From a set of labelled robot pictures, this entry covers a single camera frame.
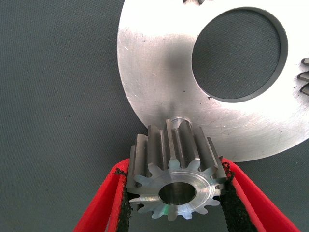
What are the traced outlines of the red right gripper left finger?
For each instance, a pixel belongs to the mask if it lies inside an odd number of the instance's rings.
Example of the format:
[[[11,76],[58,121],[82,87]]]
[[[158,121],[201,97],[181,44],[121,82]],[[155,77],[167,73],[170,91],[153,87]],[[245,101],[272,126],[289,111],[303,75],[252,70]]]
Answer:
[[[75,226],[75,232],[115,232],[120,228],[128,167],[129,159],[112,167]]]

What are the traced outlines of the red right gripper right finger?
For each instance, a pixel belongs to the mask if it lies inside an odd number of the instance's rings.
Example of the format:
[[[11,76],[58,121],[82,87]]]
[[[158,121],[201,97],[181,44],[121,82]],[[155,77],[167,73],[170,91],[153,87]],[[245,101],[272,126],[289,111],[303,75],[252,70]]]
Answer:
[[[239,166],[220,160],[228,179],[221,204],[230,232],[300,231]]]

